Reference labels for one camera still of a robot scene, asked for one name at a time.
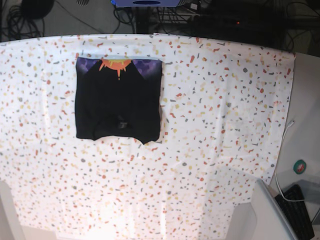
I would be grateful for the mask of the terrazzo pattern tablecloth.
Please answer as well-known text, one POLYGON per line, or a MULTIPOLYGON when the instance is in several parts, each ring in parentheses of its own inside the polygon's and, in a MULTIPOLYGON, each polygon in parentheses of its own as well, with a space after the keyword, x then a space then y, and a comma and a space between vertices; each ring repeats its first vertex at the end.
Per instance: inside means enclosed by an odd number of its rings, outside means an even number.
POLYGON ((269 184, 295 54, 166 34, 52 36, 0 45, 0 179, 20 225, 73 239, 218 240, 269 184), (76 64, 162 64, 159 138, 76 137, 76 64))

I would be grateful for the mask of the green tape roll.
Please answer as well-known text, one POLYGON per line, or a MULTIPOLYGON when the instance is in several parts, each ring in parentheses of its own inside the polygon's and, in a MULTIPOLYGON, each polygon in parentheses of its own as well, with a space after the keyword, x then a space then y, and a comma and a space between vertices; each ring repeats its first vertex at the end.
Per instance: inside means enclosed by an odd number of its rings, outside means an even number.
POLYGON ((303 159, 300 159, 294 164, 293 171, 297 175, 301 175, 305 172, 306 168, 307 168, 306 162, 303 159))

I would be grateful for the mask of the blue box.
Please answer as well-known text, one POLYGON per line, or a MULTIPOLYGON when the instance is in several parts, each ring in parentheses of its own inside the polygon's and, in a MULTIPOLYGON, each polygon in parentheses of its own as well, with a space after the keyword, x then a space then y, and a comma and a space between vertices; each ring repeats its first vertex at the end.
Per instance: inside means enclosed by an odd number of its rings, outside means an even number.
POLYGON ((184 5, 186 0, 111 0, 117 7, 177 7, 184 5))

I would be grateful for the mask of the grey monitor edge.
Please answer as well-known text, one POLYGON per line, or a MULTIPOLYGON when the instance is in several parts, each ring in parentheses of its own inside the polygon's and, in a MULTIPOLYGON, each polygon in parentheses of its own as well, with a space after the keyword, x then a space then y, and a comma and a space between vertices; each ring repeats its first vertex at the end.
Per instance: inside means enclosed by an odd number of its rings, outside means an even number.
POLYGON ((256 216, 253 240, 296 240, 298 237, 262 180, 257 180, 251 206, 256 216))

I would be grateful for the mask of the black printed t-shirt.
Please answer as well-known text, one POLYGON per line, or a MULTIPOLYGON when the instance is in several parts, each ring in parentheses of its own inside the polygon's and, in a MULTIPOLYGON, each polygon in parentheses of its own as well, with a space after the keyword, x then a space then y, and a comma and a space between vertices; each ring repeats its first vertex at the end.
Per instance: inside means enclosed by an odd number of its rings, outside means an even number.
POLYGON ((161 131, 162 61, 91 59, 76 62, 75 126, 78 139, 116 136, 157 141, 161 131))

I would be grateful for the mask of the black keyboard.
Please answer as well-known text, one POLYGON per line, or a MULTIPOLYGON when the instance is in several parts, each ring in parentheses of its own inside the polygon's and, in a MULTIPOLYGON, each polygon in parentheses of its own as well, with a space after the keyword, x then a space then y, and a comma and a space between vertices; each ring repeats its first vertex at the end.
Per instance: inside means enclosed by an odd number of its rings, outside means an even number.
POLYGON ((287 201, 280 194, 275 197, 275 201, 288 220, 297 238, 299 240, 311 240, 315 236, 315 233, 300 186, 297 184, 292 185, 283 195, 288 200, 298 201, 287 201))

